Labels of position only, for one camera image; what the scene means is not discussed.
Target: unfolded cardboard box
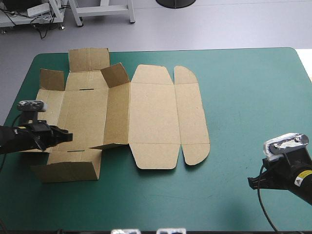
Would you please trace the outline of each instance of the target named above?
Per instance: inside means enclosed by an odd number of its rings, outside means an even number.
[[[210,150],[199,86],[185,67],[175,83],[165,67],[139,65],[130,82],[122,64],[110,66],[108,49],[69,51],[70,73],[41,70],[39,118],[73,133],[73,141],[48,149],[47,165],[33,166],[42,182],[99,178],[102,150],[129,144],[141,169],[172,169],[182,144],[195,165]]]

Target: cart leg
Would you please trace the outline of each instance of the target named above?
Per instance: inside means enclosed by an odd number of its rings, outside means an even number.
[[[65,26],[64,26],[62,23],[60,23],[60,24],[58,25],[58,29],[59,29],[60,31],[64,31],[64,30],[65,30]]]
[[[2,34],[2,35],[5,35],[5,34],[7,34],[7,33],[8,33],[8,32],[5,30],[5,28],[2,28],[2,29],[1,29],[1,34]]]
[[[135,12],[134,12],[134,9],[133,9],[133,2],[132,2],[132,0],[127,0],[127,2],[128,2],[130,23],[135,23],[136,19],[135,19]]]
[[[83,26],[83,23],[81,22],[80,17],[79,17],[78,12],[77,12],[77,4],[76,4],[76,2],[74,0],[68,0],[68,1],[69,1],[69,4],[70,4],[70,7],[72,8],[72,11],[73,11],[74,18],[75,18],[77,26]]]

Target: green table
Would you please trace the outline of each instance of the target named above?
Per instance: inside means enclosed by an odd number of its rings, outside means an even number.
[[[174,170],[140,170],[128,146],[103,153],[99,181],[42,184],[30,165],[45,154],[10,154],[0,174],[0,217],[11,230],[185,227],[190,231],[271,230],[248,176],[262,143],[288,132],[312,137],[312,85],[291,48],[111,53],[130,77],[138,64],[183,65],[197,75],[211,138],[207,160]],[[68,55],[35,57],[16,103],[35,99],[39,69],[68,73]],[[281,230],[311,230],[312,207],[288,191],[262,191]]]

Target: black cable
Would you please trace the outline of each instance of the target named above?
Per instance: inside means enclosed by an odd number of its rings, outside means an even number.
[[[34,28],[37,32],[39,32],[39,35],[40,35],[40,38],[41,38],[41,39],[44,39],[44,38],[47,36],[48,31],[51,30],[51,24],[54,22],[55,16],[56,16],[56,15],[53,14],[52,18],[50,19],[49,25],[47,26],[47,28],[46,28],[46,30],[45,30],[44,36],[42,35],[42,32],[40,31],[40,29],[38,29],[35,25],[32,24],[32,22],[33,22],[34,20],[36,20],[36,18],[33,19],[32,21],[30,21],[30,25],[33,26],[33,28]]]
[[[259,203],[260,203],[260,206],[262,208],[262,211],[265,215],[265,217],[267,218],[269,224],[271,225],[271,227],[274,229],[274,231],[279,234],[280,232],[277,230],[277,228],[274,226],[274,224],[272,223],[270,217],[268,216],[264,206],[263,206],[263,203],[262,203],[262,199],[261,199],[261,194],[260,194],[260,181],[261,181],[261,175],[262,175],[262,171],[264,169],[264,165],[262,165],[261,167],[261,170],[260,170],[260,174],[259,174],[259,177],[258,177],[258,187],[257,187],[257,193],[258,193],[258,199],[259,199]]]
[[[0,219],[0,226],[5,234],[9,234],[8,230],[5,227],[4,222]]]
[[[20,115],[18,115],[18,116],[15,117],[15,119],[13,120],[13,123],[12,123],[11,127],[14,126],[16,120],[18,120],[19,117],[20,117]],[[6,160],[6,154],[3,155],[3,159],[2,159],[2,162],[1,162],[1,166],[0,166],[0,173],[1,173],[2,169],[3,169],[5,160]]]
[[[16,26],[16,24],[13,22],[13,20],[11,19],[11,17],[8,16],[8,14],[6,13],[6,11],[2,10],[0,8],[0,10],[9,18],[9,20],[12,22],[12,24],[14,24],[14,26]]]

